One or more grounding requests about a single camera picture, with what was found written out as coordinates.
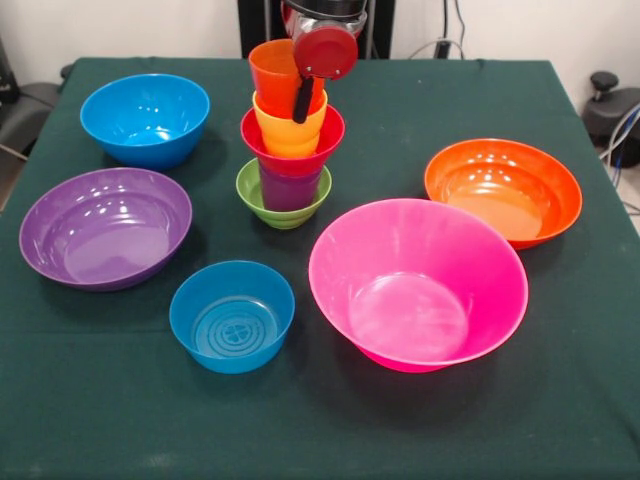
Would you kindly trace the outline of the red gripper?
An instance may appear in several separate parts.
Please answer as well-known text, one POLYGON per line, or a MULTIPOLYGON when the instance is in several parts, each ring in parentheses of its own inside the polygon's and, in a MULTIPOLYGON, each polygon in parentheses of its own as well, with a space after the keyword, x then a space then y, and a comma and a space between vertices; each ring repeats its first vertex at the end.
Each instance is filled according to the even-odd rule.
POLYGON ((313 97, 312 76, 339 79, 357 61, 359 2, 282 1, 281 15, 302 75, 292 120, 304 124, 313 97))

